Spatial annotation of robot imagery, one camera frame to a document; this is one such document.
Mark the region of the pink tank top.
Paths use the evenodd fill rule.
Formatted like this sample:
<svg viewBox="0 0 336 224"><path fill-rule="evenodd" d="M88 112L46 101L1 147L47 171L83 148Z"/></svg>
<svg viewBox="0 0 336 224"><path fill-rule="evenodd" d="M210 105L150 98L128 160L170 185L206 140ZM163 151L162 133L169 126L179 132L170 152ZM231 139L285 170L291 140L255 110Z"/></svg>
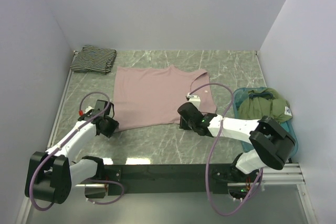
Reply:
<svg viewBox="0 0 336 224"><path fill-rule="evenodd" d="M200 97L199 110L216 112L205 69L184 72L174 65L164 69L118 67L113 90L114 119L118 131L178 124L178 108L193 92Z"/></svg>

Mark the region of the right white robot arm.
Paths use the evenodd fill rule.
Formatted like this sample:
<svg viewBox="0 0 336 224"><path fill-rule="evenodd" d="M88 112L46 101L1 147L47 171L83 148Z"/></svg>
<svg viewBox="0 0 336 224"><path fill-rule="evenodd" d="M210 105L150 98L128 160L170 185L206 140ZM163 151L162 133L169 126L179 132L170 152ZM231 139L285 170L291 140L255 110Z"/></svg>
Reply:
<svg viewBox="0 0 336 224"><path fill-rule="evenodd" d="M264 167L282 170L297 147L295 138L269 116L259 120L225 118L214 113L202 114L191 102L178 110L180 128L192 130L200 136L227 137L248 143L253 149L239 154L224 171L211 171L213 178L227 183L244 182Z"/></svg>

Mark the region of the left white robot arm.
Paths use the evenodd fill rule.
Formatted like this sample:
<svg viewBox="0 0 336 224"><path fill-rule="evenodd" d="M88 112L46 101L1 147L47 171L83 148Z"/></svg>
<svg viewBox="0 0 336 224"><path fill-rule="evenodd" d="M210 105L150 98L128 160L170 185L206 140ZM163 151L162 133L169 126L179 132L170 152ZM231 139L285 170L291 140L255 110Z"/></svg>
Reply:
<svg viewBox="0 0 336 224"><path fill-rule="evenodd" d="M110 117L114 105L97 100L93 109L80 111L80 117L71 131L45 152L35 152L29 160L25 196L38 208L36 200L62 204L71 189L89 179L99 183L106 179L102 158L85 156L73 164L79 151L94 137L111 137L119 123Z"/></svg>

